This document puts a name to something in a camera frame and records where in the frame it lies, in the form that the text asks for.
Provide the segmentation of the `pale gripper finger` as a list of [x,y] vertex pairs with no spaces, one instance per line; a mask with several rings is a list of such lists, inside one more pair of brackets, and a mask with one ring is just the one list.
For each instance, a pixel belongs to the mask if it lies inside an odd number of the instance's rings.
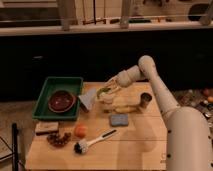
[[115,95],[115,93],[116,93],[116,89],[112,88],[108,92],[102,93],[102,95]]
[[100,87],[100,90],[111,90],[112,85],[113,85],[112,81],[107,81]]

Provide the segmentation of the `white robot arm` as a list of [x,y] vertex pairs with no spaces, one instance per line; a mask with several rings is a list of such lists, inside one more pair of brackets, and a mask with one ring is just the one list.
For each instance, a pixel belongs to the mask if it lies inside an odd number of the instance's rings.
[[177,102],[159,76],[151,56],[141,56],[137,65],[111,77],[105,87],[114,93],[143,79],[149,80],[167,128],[166,171],[213,171],[207,120],[199,110]]

